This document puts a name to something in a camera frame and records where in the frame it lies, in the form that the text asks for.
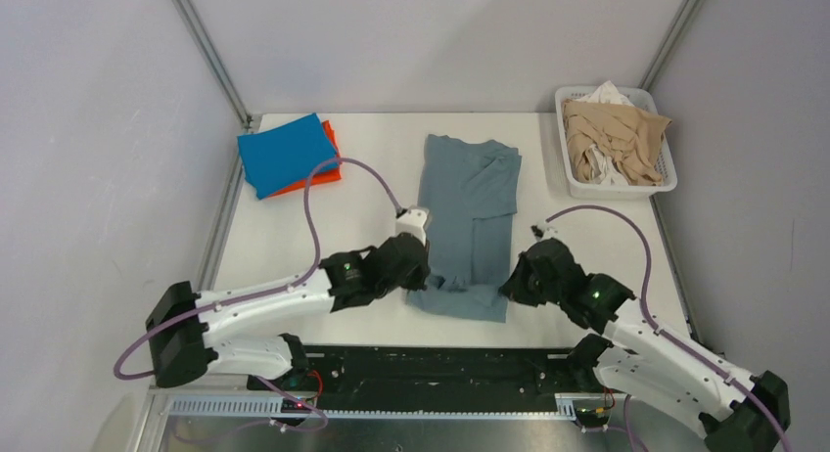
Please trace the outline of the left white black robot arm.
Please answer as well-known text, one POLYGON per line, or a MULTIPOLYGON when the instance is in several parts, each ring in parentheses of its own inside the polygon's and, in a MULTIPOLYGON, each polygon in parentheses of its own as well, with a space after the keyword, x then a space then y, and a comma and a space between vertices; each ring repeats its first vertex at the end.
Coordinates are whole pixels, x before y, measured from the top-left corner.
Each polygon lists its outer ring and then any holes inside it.
POLYGON ((300 339, 288 333, 256 338, 253 331, 280 320, 366 306, 397 289, 424 288, 429 245, 409 233, 379 247, 334 253, 304 282, 282 294, 263 286, 239 291, 245 301, 221 302, 196 293, 189 282, 170 286, 146 320, 152 374, 161 388, 189 384, 206 374, 259 376, 285 389, 302 386, 308 362, 300 339))

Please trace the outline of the grey-blue t shirt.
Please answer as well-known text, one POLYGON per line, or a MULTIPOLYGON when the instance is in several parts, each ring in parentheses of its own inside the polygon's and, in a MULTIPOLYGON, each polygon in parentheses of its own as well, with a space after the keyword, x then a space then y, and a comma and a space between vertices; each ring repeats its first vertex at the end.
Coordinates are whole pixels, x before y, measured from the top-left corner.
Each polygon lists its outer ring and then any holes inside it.
POLYGON ((503 323, 508 300, 499 289, 512 271, 522 157, 494 140, 429 135, 424 159, 418 205, 431 214, 430 275, 405 300, 434 315, 503 323))

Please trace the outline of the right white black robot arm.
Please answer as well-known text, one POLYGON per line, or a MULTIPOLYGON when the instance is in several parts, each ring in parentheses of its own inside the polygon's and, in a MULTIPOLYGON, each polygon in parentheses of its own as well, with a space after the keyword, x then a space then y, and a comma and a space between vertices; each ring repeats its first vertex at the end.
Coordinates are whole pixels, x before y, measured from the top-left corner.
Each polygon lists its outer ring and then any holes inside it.
POLYGON ((674 418, 710 451, 772 451, 790 425, 788 388, 773 373, 737 367, 695 341, 678 345, 670 328, 644 316, 633 291, 602 273, 586 273, 556 239, 522 252, 499 289, 513 302, 552 303, 588 331, 568 368, 585 391, 599 384, 674 418))

